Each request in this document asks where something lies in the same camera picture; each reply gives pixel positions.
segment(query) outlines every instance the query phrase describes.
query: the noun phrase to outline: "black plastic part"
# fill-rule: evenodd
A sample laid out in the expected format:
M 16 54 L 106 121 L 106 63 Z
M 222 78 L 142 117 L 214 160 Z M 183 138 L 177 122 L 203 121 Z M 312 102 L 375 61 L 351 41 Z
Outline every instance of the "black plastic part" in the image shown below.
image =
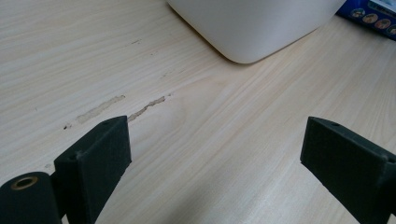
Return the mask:
M 126 116 L 95 126 L 55 161 L 0 188 L 1 224 L 94 223 L 132 162 Z
M 4 184 L 0 192 L 0 223 L 61 223 L 48 174 L 20 175 Z
M 308 119 L 302 164 L 359 223 L 395 214 L 396 156 L 326 119 Z
M 131 163 L 126 117 L 103 121 L 55 161 L 70 223 L 94 223 Z

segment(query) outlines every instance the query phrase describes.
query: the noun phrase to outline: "screw hole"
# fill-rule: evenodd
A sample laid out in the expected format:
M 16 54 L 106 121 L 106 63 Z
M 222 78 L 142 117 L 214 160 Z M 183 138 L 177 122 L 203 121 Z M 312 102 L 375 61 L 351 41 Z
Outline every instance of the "screw hole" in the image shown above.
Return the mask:
M 392 158 L 388 158 L 388 162 L 390 163 L 396 163 L 396 160 L 392 159 Z
M 11 188 L 14 190 L 27 189 L 33 186 L 37 182 L 37 180 L 38 180 L 37 176 L 27 176 L 15 181 L 11 185 Z

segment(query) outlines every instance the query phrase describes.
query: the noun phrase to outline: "wooden desk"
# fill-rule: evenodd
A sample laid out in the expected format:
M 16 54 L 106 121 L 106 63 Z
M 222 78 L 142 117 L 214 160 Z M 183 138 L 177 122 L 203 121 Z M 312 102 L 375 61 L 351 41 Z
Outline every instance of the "wooden desk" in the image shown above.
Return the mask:
M 0 184 L 143 112 L 97 223 L 357 223 L 300 164 L 305 124 L 396 153 L 395 59 L 396 42 L 338 17 L 240 65 L 164 0 L 2 1 Z

